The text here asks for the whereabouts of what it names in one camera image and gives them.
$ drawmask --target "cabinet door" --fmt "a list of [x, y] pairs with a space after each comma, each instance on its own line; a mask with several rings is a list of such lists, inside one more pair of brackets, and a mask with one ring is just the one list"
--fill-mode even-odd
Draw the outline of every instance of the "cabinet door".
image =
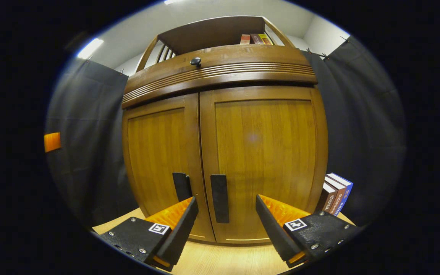
[[127, 110], [123, 151], [145, 217], [178, 202], [173, 172], [185, 173], [199, 208], [190, 238], [214, 242], [201, 170], [198, 104], [198, 94], [188, 94]]
[[[255, 211], [257, 194], [314, 211], [328, 156], [327, 123], [317, 89], [265, 86], [202, 92], [200, 118], [203, 173], [217, 242], [269, 242]], [[226, 196], [215, 193], [222, 192], [215, 186], [222, 177], [211, 181], [215, 174], [226, 176]], [[225, 197], [229, 217], [217, 220], [215, 207]]]

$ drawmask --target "ceiling light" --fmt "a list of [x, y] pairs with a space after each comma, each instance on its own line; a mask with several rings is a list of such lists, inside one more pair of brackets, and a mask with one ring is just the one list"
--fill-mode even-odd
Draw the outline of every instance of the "ceiling light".
[[103, 40], [95, 38], [77, 55], [78, 58], [87, 59], [103, 43]]
[[175, 3], [175, 2], [179, 2], [181, 0], [166, 0], [164, 1], [164, 4], [169, 5], [170, 3]]

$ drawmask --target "black knob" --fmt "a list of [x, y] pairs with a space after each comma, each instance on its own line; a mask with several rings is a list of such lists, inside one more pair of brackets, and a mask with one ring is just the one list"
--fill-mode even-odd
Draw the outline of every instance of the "black knob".
[[199, 66], [201, 66], [201, 58], [195, 57], [195, 58], [191, 59], [190, 64], [196, 65], [199, 68]]

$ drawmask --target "drawer front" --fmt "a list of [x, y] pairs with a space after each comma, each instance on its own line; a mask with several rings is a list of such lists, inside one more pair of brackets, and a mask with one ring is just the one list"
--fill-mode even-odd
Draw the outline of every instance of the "drawer front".
[[[191, 59], [201, 58], [198, 68]], [[189, 89], [252, 81], [317, 84], [300, 50], [278, 45], [227, 45], [189, 52], [131, 76], [122, 108], [186, 93]]]

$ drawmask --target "table surface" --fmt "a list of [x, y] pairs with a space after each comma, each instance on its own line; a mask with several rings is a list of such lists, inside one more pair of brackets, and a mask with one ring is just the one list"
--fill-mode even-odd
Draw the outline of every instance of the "table surface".
[[[95, 226], [93, 230], [101, 235], [130, 217], [145, 219], [140, 208], [137, 208], [108, 223]], [[354, 223], [342, 213], [337, 215], [337, 217], [354, 225]], [[187, 241], [178, 264], [174, 266], [172, 272], [169, 273], [176, 275], [274, 275], [289, 269], [286, 263], [279, 257], [274, 246], [270, 243], [245, 246], [210, 245]]]

